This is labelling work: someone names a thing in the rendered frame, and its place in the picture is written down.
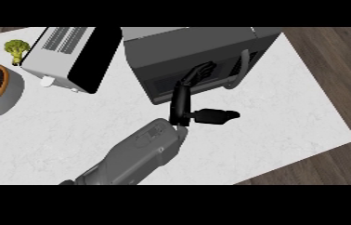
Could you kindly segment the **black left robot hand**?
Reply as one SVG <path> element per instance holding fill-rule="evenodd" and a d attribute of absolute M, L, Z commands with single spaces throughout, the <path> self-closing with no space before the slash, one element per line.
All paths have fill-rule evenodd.
<path fill-rule="evenodd" d="M 195 66 L 186 76 L 178 81 L 172 103 L 169 122 L 175 126 L 189 126 L 191 120 L 201 124 L 223 125 L 229 120 L 241 117 L 241 113 L 216 109 L 191 111 L 191 88 L 212 75 L 217 64 L 210 61 Z"/>

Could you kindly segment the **dark grey microwave door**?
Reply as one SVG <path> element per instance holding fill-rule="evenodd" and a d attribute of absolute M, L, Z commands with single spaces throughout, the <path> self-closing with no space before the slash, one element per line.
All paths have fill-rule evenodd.
<path fill-rule="evenodd" d="M 151 102 L 158 105 L 172 100 L 173 88 L 192 68 L 213 62 L 212 75 L 192 87 L 198 94 L 222 86 L 229 86 L 240 79 L 243 52 L 250 52 L 248 69 L 253 69 L 265 51 L 247 46 L 220 46 L 212 49 L 142 49 L 127 48 L 127 63 L 136 74 Z"/>

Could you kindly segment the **dark grey microwave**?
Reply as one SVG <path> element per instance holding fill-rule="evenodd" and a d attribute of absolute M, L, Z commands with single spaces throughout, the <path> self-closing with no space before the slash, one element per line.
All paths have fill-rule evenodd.
<path fill-rule="evenodd" d="M 282 32 L 281 27 L 126 27 L 123 29 L 126 55 L 129 47 L 212 49 L 220 46 L 247 46 L 266 53 Z M 240 79 L 222 87 L 232 89 L 240 85 L 251 71 L 248 62 L 250 52 L 245 49 Z"/>

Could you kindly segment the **white appliance with black front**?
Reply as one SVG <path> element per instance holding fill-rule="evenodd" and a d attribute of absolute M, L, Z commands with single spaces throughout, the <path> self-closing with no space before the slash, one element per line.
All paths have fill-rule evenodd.
<path fill-rule="evenodd" d="M 95 94 L 122 40 L 120 27 L 48 27 L 21 67 L 42 79 L 42 86 Z"/>

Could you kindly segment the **brown wooden bowl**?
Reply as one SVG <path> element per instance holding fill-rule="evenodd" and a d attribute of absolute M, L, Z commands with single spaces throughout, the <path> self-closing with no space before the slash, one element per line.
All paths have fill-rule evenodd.
<path fill-rule="evenodd" d="M 0 97 L 4 96 L 11 81 L 11 73 L 8 68 L 0 65 Z"/>

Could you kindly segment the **green broccoli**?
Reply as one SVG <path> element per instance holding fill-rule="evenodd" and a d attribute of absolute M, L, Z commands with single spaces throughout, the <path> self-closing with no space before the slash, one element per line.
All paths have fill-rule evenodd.
<path fill-rule="evenodd" d="M 5 50 L 12 55 L 12 65 L 18 66 L 23 61 L 23 53 L 30 51 L 30 44 L 20 39 L 14 39 L 7 42 Z"/>

